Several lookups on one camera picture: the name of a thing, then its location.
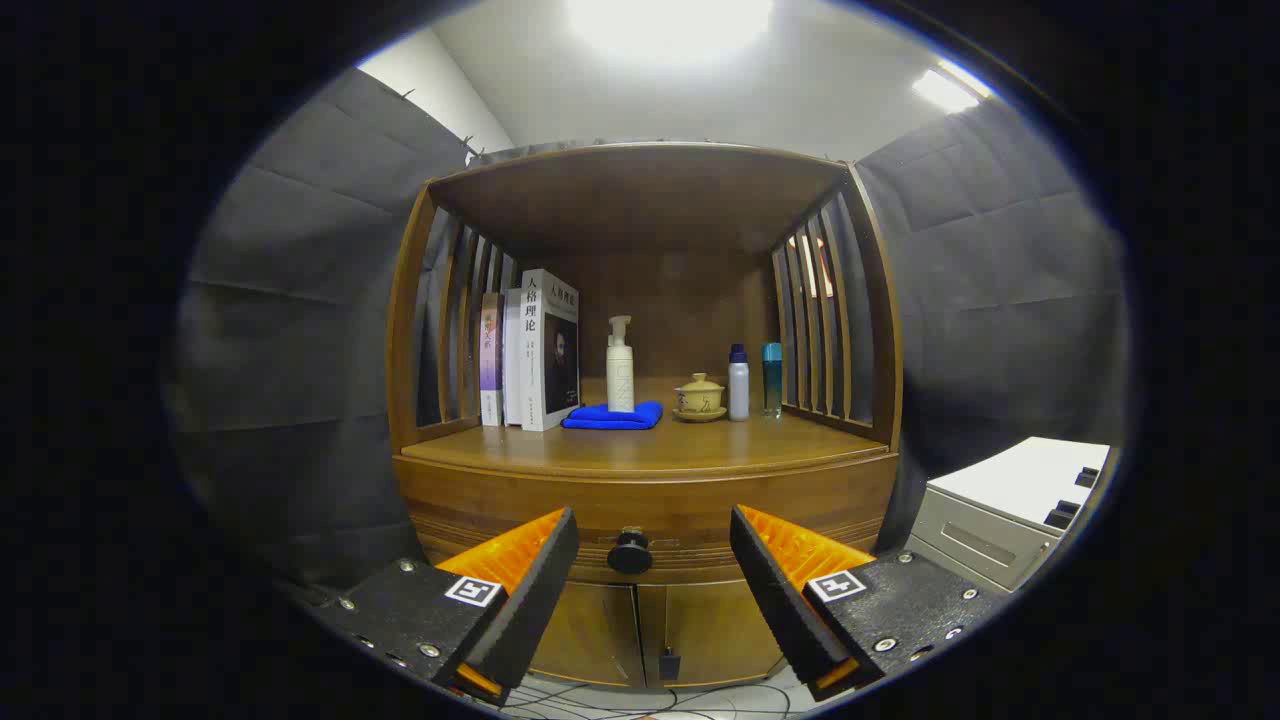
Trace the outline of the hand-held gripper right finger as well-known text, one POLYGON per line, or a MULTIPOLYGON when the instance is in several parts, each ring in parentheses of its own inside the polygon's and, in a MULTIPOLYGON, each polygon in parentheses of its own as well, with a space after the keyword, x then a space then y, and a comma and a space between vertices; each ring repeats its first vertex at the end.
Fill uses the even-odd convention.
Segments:
POLYGON ((909 671, 998 615, 1009 594, 908 551, 877 559, 737 503, 730 546, 795 676, 822 702, 909 671))

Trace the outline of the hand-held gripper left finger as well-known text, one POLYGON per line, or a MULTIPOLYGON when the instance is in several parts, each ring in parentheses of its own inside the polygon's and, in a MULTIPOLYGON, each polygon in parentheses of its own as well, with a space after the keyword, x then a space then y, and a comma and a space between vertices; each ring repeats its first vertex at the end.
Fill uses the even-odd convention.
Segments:
POLYGON ((529 673, 579 546, 562 507, 438 564, 397 559, 346 589, 303 585, 300 605, 393 673, 502 706, 529 673))

